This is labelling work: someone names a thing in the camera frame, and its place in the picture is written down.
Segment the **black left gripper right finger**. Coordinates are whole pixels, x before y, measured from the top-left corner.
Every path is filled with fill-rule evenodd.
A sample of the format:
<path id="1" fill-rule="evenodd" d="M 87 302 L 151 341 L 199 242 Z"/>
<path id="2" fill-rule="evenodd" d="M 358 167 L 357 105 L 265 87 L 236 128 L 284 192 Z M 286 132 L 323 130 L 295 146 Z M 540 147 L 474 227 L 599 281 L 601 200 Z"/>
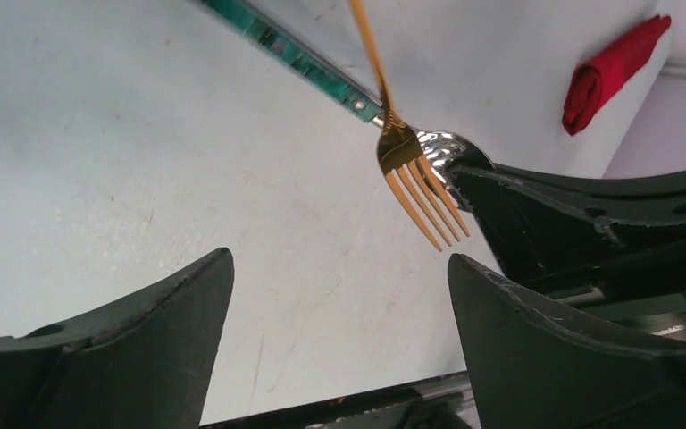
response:
<path id="1" fill-rule="evenodd" d="M 448 260 L 485 428 L 686 428 L 686 341 L 613 324 L 468 256 Z"/>

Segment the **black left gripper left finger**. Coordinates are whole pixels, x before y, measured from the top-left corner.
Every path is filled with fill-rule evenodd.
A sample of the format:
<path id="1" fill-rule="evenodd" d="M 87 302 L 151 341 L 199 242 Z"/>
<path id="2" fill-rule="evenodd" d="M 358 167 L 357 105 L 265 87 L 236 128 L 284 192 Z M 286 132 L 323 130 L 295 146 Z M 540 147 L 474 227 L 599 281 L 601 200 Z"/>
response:
<path id="1" fill-rule="evenodd" d="M 0 428 L 196 428 L 234 281 L 217 248 L 21 338 L 0 337 Z"/>

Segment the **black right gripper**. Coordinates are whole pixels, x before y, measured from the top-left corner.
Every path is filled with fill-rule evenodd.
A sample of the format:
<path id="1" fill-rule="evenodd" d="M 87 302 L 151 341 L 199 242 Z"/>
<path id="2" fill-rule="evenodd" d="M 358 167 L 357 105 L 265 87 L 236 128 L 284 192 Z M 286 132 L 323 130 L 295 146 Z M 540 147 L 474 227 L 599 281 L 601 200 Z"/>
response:
<path id="1" fill-rule="evenodd" d="M 686 341 L 686 171 L 609 180 L 454 164 L 449 180 L 507 278 Z"/>

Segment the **red cloth napkin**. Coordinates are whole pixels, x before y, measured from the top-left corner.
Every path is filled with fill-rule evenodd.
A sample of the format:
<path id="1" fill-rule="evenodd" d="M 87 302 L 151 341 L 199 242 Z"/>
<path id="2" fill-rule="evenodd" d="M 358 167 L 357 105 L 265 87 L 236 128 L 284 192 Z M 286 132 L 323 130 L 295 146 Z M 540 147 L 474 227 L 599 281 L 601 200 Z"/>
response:
<path id="1" fill-rule="evenodd" d="M 562 125 L 574 136 L 650 60 L 672 18 L 658 14 L 641 22 L 574 71 L 563 105 Z"/>

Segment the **wooden fork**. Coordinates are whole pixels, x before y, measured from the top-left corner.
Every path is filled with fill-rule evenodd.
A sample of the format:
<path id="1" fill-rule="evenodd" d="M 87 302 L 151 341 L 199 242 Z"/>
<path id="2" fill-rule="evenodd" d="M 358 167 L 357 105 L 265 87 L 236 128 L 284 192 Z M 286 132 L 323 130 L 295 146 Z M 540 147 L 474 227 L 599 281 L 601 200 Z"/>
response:
<path id="1" fill-rule="evenodd" d="M 469 236 L 470 231 L 433 172 L 417 133 L 396 112 L 364 4 L 357 0 L 348 3 L 380 92 L 383 125 L 376 147 L 378 164 L 398 203 L 430 244 L 441 251 Z"/>

